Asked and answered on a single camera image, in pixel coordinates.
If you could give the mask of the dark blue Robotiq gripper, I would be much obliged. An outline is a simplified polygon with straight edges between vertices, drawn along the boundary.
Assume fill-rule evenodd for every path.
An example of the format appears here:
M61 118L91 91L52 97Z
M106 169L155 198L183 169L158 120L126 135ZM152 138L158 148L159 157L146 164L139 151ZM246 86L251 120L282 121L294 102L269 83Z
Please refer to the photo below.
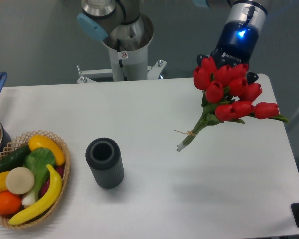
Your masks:
M197 55L197 66L201 67L202 60L210 56L217 67L249 64L258 37L258 31L254 27L244 26L238 22L229 22L225 24L214 51L210 55ZM258 78L258 74L254 72L246 74L248 85L255 83Z

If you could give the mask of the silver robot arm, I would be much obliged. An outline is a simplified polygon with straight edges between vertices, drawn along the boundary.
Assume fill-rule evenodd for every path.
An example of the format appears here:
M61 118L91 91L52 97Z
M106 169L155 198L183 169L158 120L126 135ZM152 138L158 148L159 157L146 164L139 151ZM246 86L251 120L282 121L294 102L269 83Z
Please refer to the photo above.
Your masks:
M210 54L218 68L249 64L271 0L195 0L198 7L231 8L215 49Z

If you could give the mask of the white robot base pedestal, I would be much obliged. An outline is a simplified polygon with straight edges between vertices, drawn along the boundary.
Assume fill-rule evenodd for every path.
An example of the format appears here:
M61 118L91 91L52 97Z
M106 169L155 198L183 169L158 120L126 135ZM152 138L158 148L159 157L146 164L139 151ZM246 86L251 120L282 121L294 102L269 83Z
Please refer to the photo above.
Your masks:
M138 0L83 0L78 25L108 49L114 81L160 79L167 62L148 65L154 37L152 21L140 12Z

